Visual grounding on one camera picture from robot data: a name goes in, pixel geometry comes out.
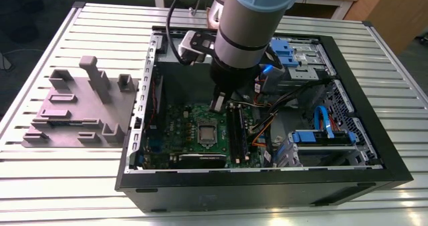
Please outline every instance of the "aluminum table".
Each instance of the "aluminum table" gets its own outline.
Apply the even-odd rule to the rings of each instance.
[[[0,123],[0,222],[56,225],[427,225],[428,99],[376,30],[361,22],[285,17],[277,31],[333,36],[415,181],[325,207],[143,214],[115,192],[122,149],[24,148],[54,69],[83,76],[80,56],[110,77],[141,78],[151,27],[167,9],[75,4]],[[171,26],[206,27],[177,10]]]

